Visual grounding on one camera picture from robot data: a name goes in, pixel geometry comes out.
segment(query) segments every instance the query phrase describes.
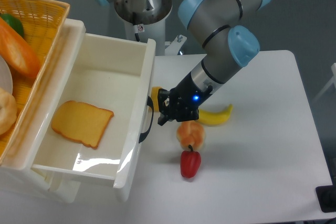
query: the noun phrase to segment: wicker basket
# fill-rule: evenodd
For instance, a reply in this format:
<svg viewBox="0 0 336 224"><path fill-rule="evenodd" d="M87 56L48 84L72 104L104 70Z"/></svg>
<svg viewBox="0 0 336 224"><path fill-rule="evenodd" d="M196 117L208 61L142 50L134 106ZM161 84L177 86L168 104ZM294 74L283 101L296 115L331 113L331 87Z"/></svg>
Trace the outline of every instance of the wicker basket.
<svg viewBox="0 0 336 224"><path fill-rule="evenodd" d="M20 19L24 26L24 38L41 62L36 80L27 79L11 69L18 118L9 131L0 135L0 164L15 141L69 9L69 4L53 0L0 0L0 13L9 13Z"/></svg>

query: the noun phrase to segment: banana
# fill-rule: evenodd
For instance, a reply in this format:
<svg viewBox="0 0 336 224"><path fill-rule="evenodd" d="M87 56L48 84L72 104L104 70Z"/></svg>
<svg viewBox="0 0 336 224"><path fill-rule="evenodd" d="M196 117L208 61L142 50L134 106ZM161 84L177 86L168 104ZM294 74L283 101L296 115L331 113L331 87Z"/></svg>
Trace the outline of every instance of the banana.
<svg viewBox="0 0 336 224"><path fill-rule="evenodd" d="M159 102L158 102L159 89L161 89L161 87L152 87L151 91L151 98L154 105L154 112L159 111Z"/></svg>
<svg viewBox="0 0 336 224"><path fill-rule="evenodd" d="M220 112L210 112L199 109L200 117L197 122L206 125L219 125L225 123L227 120L229 120L232 109L232 104Z"/></svg>
<svg viewBox="0 0 336 224"><path fill-rule="evenodd" d="M152 87L151 92L151 98L153 100L155 112L159 111L158 95L157 95L159 93L159 89L161 89L161 87ZM198 123L203 123L206 125L219 125L229 120L232 109L233 109L232 104L230 104L228 107L226 107L224 110L220 112L210 112L199 109L200 117L196 121Z"/></svg>

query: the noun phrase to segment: baguette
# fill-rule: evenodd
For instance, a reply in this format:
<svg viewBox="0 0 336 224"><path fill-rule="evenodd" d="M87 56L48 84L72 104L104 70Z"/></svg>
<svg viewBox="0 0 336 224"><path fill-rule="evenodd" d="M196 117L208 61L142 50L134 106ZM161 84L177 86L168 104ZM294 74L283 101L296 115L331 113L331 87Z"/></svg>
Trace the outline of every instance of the baguette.
<svg viewBox="0 0 336 224"><path fill-rule="evenodd" d="M0 55L16 71L28 78L36 78L40 62L31 46L0 18Z"/></svg>

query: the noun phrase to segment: slice of bread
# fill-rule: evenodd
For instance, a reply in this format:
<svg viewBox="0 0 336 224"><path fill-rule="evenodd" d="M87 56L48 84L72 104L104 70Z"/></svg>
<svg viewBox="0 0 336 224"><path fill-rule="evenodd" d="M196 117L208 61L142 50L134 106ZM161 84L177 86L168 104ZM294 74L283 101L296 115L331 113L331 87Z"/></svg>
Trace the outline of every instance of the slice of bread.
<svg viewBox="0 0 336 224"><path fill-rule="evenodd" d="M63 103L55 112L51 128L63 137L97 149L114 112L76 101Z"/></svg>

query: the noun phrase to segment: bun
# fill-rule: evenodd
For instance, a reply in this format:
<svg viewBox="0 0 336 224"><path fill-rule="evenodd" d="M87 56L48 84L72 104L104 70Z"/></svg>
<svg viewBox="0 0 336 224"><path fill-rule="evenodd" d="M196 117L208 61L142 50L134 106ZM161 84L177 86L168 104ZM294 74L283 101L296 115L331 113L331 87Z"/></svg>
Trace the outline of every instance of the bun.
<svg viewBox="0 0 336 224"><path fill-rule="evenodd" d="M16 122L17 105L14 96L0 88L0 135Z"/></svg>

